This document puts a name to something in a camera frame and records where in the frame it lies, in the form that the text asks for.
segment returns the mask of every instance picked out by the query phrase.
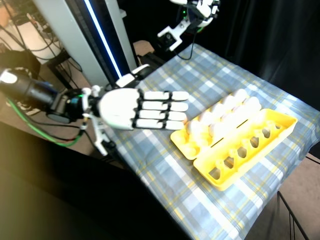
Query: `egg carton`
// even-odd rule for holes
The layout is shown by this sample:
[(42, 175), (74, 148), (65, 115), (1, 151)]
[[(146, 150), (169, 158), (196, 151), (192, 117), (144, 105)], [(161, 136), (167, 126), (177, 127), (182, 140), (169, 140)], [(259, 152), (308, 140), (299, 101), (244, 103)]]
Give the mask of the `egg carton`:
[(289, 136), (297, 119), (263, 109), (194, 162), (194, 167), (218, 190), (227, 189)]
[(171, 134), (172, 142), (194, 160), (262, 108), (259, 99), (239, 89)]

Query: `white light strip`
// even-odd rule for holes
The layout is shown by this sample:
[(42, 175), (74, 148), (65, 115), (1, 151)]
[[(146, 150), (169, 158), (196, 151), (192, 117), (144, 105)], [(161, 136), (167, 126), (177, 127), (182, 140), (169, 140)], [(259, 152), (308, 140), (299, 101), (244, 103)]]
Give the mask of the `white light strip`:
[(112, 52), (110, 50), (110, 47), (109, 47), (109, 45), (107, 43), (107, 40), (106, 40), (106, 37), (105, 37), (104, 33), (102, 32), (102, 29), (100, 27), (100, 24), (98, 22), (96, 14), (95, 14), (94, 10), (92, 9), (91, 3), (90, 3), (89, 0), (84, 0), (84, 2), (85, 2), (85, 5), (86, 5), (90, 15), (91, 15), (91, 18), (92, 18), (92, 20), (94, 22), (95, 27), (98, 30), (98, 33), (99, 33), (100, 38), (101, 38), (101, 40), (102, 40), (102, 42), (104, 44), (104, 47), (105, 47), (107, 53), (109, 54), (109, 57), (110, 57), (111, 62), (113, 64), (113, 66), (114, 66), (114, 69), (115, 69), (116, 73), (118, 74), (118, 77), (121, 78), (122, 77), (121, 72), (120, 72), (120, 70), (118, 68), (118, 65), (116, 63), (116, 60), (115, 60), (115, 58), (114, 58), (114, 56), (113, 56), (113, 54), (112, 54)]

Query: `tablecloth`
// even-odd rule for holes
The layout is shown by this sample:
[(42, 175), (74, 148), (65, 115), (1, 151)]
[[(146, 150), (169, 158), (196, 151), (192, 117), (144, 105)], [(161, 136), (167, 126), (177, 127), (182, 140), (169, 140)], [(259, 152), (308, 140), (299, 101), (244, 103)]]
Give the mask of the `tablecloth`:
[[(190, 51), (191, 46), (181, 55)], [(197, 44), (191, 60), (174, 57), (138, 87), (189, 92), (188, 119), (240, 88), (256, 96), (263, 108), (298, 119), (288, 138), (225, 191), (210, 185), (182, 155), (170, 141), (172, 131), (107, 129), (128, 165), (193, 239), (244, 239), (281, 183), (320, 139), (319, 111)]]

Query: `robotic arm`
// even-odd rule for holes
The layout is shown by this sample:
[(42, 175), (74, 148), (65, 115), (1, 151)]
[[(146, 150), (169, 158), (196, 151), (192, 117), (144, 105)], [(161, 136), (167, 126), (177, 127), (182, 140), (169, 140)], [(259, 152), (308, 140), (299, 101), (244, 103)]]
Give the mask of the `robotic arm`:
[(120, 130), (164, 129), (180, 130), (187, 118), (189, 98), (184, 91), (147, 91), (129, 88), (150, 73), (143, 65), (116, 82), (116, 87), (100, 96), (101, 87), (72, 89), (59, 93), (49, 84), (17, 75), (10, 69), (0, 69), (0, 91), (7, 97), (38, 108), (48, 118), (68, 124), (78, 119), (91, 119), (95, 146), (106, 156), (112, 144), (106, 129)]
[(185, 31), (195, 31), (208, 26), (217, 18), (220, 0), (170, 0), (183, 8), (183, 19), (172, 29), (167, 26), (158, 33), (160, 45), (167, 51), (174, 51), (181, 43), (180, 36)]

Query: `beige floor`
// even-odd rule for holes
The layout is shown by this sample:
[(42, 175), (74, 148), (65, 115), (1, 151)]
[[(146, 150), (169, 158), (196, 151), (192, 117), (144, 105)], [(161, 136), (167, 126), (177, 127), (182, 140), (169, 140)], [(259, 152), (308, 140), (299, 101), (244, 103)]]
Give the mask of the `beige floor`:
[[(62, 85), (47, 68), (43, 67), (40, 74), (47, 81), (51, 82), (57, 89), (63, 89)], [(88, 83), (81, 73), (73, 69), (72, 75), (79, 87), (88, 86)], [(35, 115), (34, 119), (41, 122), (53, 123), (46, 118), (43, 113)], [(0, 98), (0, 121), (28, 133), (35, 134), (21, 119), (19, 119), (10, 107), (6, 106), (3, 97)], [(76, 130), (72, 128), (46, 127), (45, 129), (62, 137), (70, 137), (76, 134)], [(91, 127), (89, 127), (88, 132), (94, 139), (94, 133)], [(94, 148), (90, 145), (90, 142), (85, 136), (82, 137), (76, 145), (72, 146), (71, 149), (85, 155), (89, 155), (94, 151)], [(300, 224), (304, 227), (309, 238), (319, 240), (320, 165), (305, 159), (284, 182), (280, 191), (289, 203), (291, 209), (294, 211), (296, 217), (300, 221)], [(282, 203), (280, 204), (279, 210), (277, 209), (277, 198), (274, 196), (252, 226), (246, 239), (289, 239), (289, 213)], [(301, 235), (299, 234), (297, 227), (295, 227), (295, 231), (296, 239), (301, 239)]]

